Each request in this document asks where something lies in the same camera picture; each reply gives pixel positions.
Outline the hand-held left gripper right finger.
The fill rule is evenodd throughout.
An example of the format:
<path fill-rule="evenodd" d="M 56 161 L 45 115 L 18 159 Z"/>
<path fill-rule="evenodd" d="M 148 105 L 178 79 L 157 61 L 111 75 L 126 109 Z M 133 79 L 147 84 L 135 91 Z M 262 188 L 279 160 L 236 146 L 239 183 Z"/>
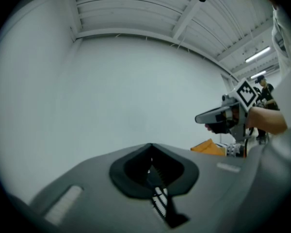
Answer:
<path fill-rule="evenodd" d="M 165 215 L 154 233 L 247 233 L 244 202 L 255 179 L 262 147 L 246 159 L 151 145 L 151 159 L 166 189 Z"/>

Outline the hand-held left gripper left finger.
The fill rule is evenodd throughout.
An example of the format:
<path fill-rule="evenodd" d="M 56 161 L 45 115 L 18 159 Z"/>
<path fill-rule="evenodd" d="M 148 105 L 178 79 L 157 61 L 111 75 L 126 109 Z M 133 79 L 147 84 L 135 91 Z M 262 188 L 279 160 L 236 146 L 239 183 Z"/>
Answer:
<path fill-rule="evenodd" d="M 89 158 L 46 185 L 30 202 L 45 217 L 72 187 L 81 189 L 55 228 L 61 233 L 167 233 L 169 225 L 159 217 L 149 199 L 132 199 L 113 184 L 112 163 L 142 145 Z"/>

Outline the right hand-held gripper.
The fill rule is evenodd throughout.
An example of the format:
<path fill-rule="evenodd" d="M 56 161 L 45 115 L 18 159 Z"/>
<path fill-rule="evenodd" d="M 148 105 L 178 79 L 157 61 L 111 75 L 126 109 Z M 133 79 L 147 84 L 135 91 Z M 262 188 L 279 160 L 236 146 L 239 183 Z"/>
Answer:
<path fill-rule="evenodd" d="M 195 122 L 205 124 L 214 134 L 231 134 L 235 140 L 246 140 L 249 110 L 257 98 L 255 89 L 244 78 L 228 94 L 222 96 L 222 107 L 197 115 Z"/>

